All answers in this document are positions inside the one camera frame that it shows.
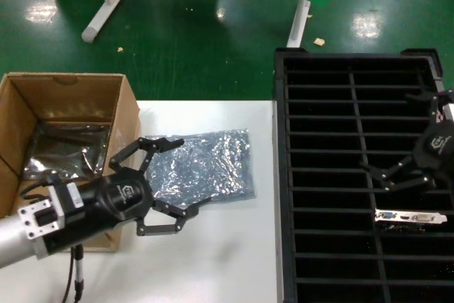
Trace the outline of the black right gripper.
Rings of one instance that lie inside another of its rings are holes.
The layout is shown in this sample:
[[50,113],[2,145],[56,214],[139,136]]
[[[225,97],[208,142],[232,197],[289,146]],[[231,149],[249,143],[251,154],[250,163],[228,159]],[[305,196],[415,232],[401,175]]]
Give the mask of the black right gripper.
[[[406,100],[427,105],[430,117],[446,119],[445,108],[453,104],[453,90],[406,94]],[[430,124],[417,140],[413,157],[406,156],[390,168],[381,169],[364,162],[360,166],[387,192],[422,186],[433,189],[434,178],[453,184],[453,122]]]

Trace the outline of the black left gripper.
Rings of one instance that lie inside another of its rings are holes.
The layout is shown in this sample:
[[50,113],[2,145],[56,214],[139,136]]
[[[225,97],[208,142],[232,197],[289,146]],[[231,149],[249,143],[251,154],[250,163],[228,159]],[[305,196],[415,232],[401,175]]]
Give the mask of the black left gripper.
[[[166,138],[156,140],[138,138],[112,156],[109,167],[114,174],[99,177],[79,186],[84,203],[84,216],[65,228],[67,240],[70,243],[81,243],[136,219],[138,236],[160,236],[180,232],[186,222],[197,216],[199,209],[211,201],[211,197],[184,209],[158,199],[153,202],[152,191],[144,172],[148,169],[154,154],[166,153],[183,145],[183,138],[175,141]],[[124,169],[121,163],[138,150],[146,152],[140,167],[137,170]],[[150,208],[174,218],[175,222],[147,226],[143,217]]]

